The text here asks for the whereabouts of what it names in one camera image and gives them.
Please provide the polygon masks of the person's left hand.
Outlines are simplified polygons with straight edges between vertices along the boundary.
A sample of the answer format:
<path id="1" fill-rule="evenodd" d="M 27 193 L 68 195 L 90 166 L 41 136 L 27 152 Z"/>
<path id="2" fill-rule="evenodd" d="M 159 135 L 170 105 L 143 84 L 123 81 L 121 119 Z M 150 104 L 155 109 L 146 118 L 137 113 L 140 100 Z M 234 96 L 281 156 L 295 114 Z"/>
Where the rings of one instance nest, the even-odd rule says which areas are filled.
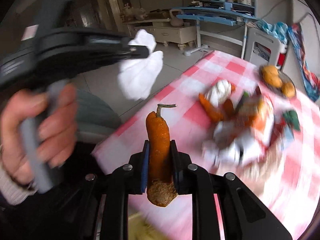
<path id="1" fill-rule="evenodd" d="M 57 82 L 48 92 L 20 90 L 1 115 L 1 161 L 21 185 L 34 181 L 41 193 L 58 185 L 58 166 L 76 142 L 76 89 Z"/>

